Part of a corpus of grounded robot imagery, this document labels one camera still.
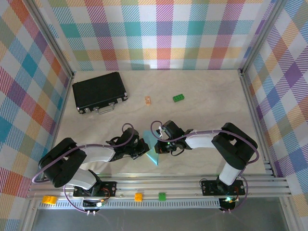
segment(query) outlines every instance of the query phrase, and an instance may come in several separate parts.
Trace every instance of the yellow lego brick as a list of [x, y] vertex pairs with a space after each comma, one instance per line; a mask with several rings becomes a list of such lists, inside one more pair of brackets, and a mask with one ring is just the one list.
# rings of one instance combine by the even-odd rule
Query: yellow lego brick
[[142, 201], [142, 193], [136, 193], [135, 194], [135, 201], [141, 202]]
[[56, 196], [43, 196], [43, 200], [42, 200], [43, 204], [55, 205], [56, 202], [57, 202]]

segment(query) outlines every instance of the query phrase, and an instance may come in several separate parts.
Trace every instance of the small orange block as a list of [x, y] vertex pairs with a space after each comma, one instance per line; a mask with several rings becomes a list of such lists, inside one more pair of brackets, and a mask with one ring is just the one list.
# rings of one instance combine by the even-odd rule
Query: small orange block
[[147, 106], [150, 106], [150, 105], [151, 105], [151, 98], [150, 98], [150, 96], [146, 96], [146, 97], [145, 97], [145, 104], [146, 104]]
[[135, 201], [136, 202], [142, 201], [142, 193], [135, 193]]
[[57, 202], [56, 196], [43, 196], [43, 200], [42, 200], [43, 204], [55, 205], [56, 202]]

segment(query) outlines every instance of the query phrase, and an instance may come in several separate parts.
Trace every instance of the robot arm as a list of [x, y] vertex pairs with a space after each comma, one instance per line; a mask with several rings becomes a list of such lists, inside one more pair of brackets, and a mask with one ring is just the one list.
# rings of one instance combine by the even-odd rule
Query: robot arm
[[[128, 141], [130, 137], [132, 138], [127, 144], [120, 145]], [[56, 188], [71, 184], [90, 196], [96, 196], [102, 188], [101, 180], [93, 171], [80, 169], [82, 164], [95, 161], [113, 162], [125, 155], [136, 159], [149, 151], [149, 146], [143, 139], [139, 139], [138, 132], [132, 128], [126, 129], [121, 137], [114, 137], [107, 143], [114, 148], [90, 147], [86, 149], [86, 152], [76, 149], [47, 168], [44, 171], [46, 177]], [[71, 138], [65, 138], [40, 160], [39, 167], [44, 168], [73, 148], [77, 148], [77, 144]]]
[[[222, 130], [232, 132], [248, 142], [250, 142], [255, 148], [257, 143], [250, 138], [247, 134], [241, 131], [232, 123], [226, 123]], [[190, 129], [184, 132], [173, 121], [166, 122], [163, 126], [157, 130], [157, 133], [164, 131], [168, 135], [167, 140], [174, 140], [181, 136], [190, 136], [177, 140], [175, 142], [158, 141], [155, 145], [155, 151], [159, 154], [174, 152], [177, 148], [184, 150], [191, 150], [195, 148], [216, 148], [222, 157], [226, 160], [226, 164], [216, 180], [216, 186], [222, 193], [226, 193], [230, 190], [230, 187], [239, 176], [239, 174], [246, 168], [248, 161], [254, 154], [254, 150], [241, 139], [232, 135], [220, 132], [218, 135], [214, 134], [195, 134], [194, 130]]]

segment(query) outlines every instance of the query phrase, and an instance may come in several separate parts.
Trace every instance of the black briefcase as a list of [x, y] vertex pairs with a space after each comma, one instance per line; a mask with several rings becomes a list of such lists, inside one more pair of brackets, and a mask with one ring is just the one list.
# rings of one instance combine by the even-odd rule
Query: black briefcase
[[127, 100], [128, 95], [118, 72], [91, 78], [73, 84], [77, 111], [81, 114], [112, 111], [116, 103]]

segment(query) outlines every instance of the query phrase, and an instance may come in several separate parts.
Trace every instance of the briefcase handle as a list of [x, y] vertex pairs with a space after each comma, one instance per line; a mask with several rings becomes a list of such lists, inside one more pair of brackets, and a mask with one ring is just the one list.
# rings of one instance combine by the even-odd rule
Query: briefcase handle
[[99, 108], [99, 107], [93, 107], [93, 110], [96, 111], [97, 114], [99, 114], [99, 115], [100, 115], [100, 114], [104, 114], [104, 113], [106, 113], [106, 112], [113, 111], [114, 108], [115, 108], [115, 103], [110, 103], [109, 105], [111, 106], [111, 108], [108, 109], [108, 110], [102, 111], [102, 112], [100, 112], [100, 108]]

